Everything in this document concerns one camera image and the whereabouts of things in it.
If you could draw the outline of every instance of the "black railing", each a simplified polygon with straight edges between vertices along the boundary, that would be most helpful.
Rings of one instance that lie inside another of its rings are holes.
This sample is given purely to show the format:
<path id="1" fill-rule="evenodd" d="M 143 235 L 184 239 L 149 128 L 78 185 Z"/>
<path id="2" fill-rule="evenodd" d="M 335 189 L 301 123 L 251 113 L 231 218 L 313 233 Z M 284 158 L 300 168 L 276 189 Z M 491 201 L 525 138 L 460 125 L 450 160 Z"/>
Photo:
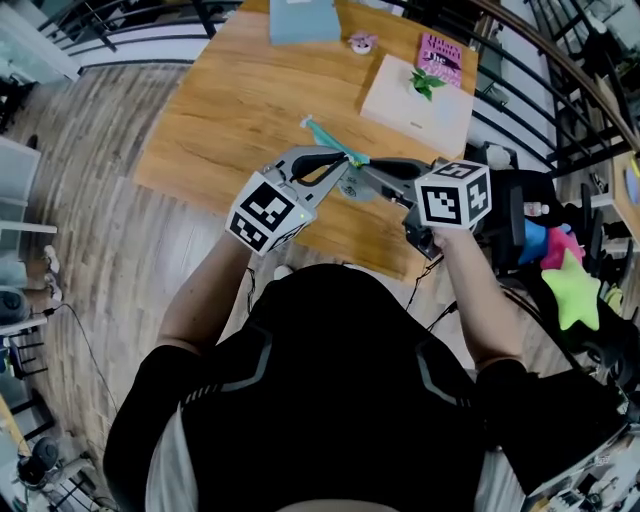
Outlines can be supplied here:
<path id="1" fill-rule="evenodd" d="M 191 0 L 132 10 L 127 0 L 114 0 L 96 8 L 89 6 L 88 1 L 75 1 L 40 27 L 41 31 L 47 30 L 47 37 L 71 56 L 105 47 L 115 52 L 120 45 L 142 41 L 211 38 L 215 35 L 215 24 L 224 23 L 226 12 L 237 8 L 241 3 L 239 0 Z M 406 18 L 434 27 L 465 45 L 473 44 L 481 56 L 485 51 L 494 52 L 500 59 L 510 62 L 544 88 L 553 99 L 552 112 L 509 83 L 495 69 L 485 66 L 481 58 L 478 75 L 521 100 L 528 107 L 530 114 L 517 114 L 509 108 L 508 103 L 496 99 L 486 88 L 477 89 L 476 97 L 518 123 L 531 134 L 532 140 L 543 143 L 545 151 L 540 149 L 539 144 L 536 145 L 538 149 L 532 147 L 530 141 L 523 141 L 512 131 L 506 130 L 480 112 L 474 112 L 473 116 L 539 160 L 554 176 L 584 169 L 629 150 L 637 155 L 640 152 L 640 141 L 636 135 L 637 119 L 629 114 L 611 58 L 603 51 L 601 62 L 605 72 L 602 74 L 606 74 L 611 83 L 620 111 L 610 105 L 600 92 L 591 70 L 586 72 L 572 60 L 576 54 L 584 52 L 585 48 L 590 49 L 594 46 L 594 41 L 598 47 L 599 37 L 577 0 L 525 1 L 530 2 L 537 27 L 529 25 L 493 0 L 459 1 L 456 3 L 456 12 L 449 9 L 443 0 L 387 0 L 387 3 L 403 7 L 403 16 Z M 124 13 L 114 16 L 114 8 L 120 8 Z M 179 17 L 168 21 L 156 19 L 157 16 L 167 13 L 177 13 Z M 140 29 L 191 23 L 201 24 L 205 33 L 127 40 L 114 38 L 116 35 Z M 504 49 L 492 37 L 477 33 L 476 27 L 492 24 L 510 28 L 536 47 L 540 54 L 545 55 L 550 79 L 547 80 L 536 73 L 529 64 Z M 56 26 L 55 30 L 51 30 L 52 25 Z M 95 44 L 87 46 L 88 40 L 93 40 Z M 554 127 L 555 141 L 535 127 L 538 124 L 534 121 L 535 117 L 542 118 Z M 621 141 L 612 144 L 610 141 L 615 137 L 621 137 Z"/>

